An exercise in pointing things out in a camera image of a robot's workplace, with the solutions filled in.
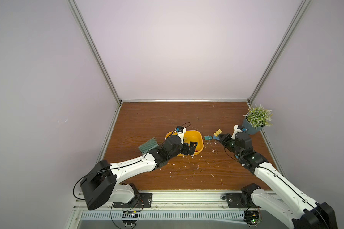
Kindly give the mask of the yellow plastic storage box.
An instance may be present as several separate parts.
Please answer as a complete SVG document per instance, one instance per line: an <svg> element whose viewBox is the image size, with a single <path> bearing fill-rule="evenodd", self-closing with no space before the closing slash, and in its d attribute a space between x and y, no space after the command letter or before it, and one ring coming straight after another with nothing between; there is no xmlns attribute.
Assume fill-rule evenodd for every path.
<svg viewBox="0 0 344 229"><path fill-rule="evenodd" d="M165 139L171 135L176 135L176 130L169 132L165 136ZM190 142L197 142L198 143L194 155L199 154L204 148L202 135L200 134L200 132L198 132L196 130L186 130L186 133L184 134L184 137L181 140L183 141L183 143L187 143L187 144L189 144Z"/></svg>

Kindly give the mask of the teal binder clip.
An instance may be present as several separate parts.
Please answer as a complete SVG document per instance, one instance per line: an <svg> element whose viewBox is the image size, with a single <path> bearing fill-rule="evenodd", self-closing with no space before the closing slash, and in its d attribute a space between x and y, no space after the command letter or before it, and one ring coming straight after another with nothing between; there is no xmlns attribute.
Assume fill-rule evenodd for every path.
<svg viewBox="0 0 344 229"><path fill-rule="evenodd" d="M208 141L208 140L212 140L213 137L212 136L205 136L204 139Z"/></svg>

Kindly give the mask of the yellow binder clip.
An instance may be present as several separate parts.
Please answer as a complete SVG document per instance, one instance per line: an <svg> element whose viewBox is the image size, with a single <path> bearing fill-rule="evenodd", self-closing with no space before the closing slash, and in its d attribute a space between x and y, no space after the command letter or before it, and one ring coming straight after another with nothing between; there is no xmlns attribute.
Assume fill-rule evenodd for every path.
<svg viewBox="0 0 344 229"><path fill-rule="evenodd" d="M220 134L222 134L223 131L221 129L218 129L215 133L214 133L214 136L215 137L219 137Z"/></svg>

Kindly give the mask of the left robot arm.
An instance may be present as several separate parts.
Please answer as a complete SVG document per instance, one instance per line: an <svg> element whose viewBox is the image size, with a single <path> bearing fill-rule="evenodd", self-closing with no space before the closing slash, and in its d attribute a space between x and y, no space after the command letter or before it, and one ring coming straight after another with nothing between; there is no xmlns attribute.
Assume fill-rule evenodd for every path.
<svg viewBox="0 0 344 229"><path fill-rule="evenodd" d="M171 135L161 144L155 139L141 145L146 153L124 162L99 161L88 174L79 179L83 198L88 210L96 210L108 201L136 206L140 194L133 184L122 182L142 173L160 169L170 159L182 155L194 155L198 142L184 142L182 135Z"/></svg>

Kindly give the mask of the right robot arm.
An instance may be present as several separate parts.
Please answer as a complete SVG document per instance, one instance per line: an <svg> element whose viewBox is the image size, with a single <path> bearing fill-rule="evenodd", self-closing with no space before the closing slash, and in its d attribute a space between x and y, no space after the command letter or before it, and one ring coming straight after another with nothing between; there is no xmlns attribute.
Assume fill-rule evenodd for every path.
<svg viewBox="0 0 344 229"><path fill-rule="evenodd" d="M327 203L315 199L290 183L275 167L252 146L247 133L219 134L219 142L235 155L238 162L251 174L268 185L281 199L277 200L256 184L244 187L243 205L258 206L289 229L336 229L335 210Z"/></svg>

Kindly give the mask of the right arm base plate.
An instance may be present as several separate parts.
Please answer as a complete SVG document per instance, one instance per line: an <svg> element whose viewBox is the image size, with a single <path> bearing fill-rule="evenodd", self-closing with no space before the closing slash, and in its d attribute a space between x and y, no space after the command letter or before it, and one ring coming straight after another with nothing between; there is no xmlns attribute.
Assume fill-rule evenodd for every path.
<svg viewBox="0 0 344 229"><path fill-rule="evenodd" d="M241 192L230 192L226 193L221 197L222 200L226 201L229 208L256 208L257 206L252 202L248 195Z"/></svg>

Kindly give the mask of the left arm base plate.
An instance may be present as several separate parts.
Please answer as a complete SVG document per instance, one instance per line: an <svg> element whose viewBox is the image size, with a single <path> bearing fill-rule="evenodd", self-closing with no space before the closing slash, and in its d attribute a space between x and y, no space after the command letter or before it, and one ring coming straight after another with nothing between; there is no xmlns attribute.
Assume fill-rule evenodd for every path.
<svg viewBox="0 0 344 229"><path fill-rule="evenodd" d="M128 203L114 202L113 207L117 209L149 209L152 206L152 193L139 193Z"/></svg>

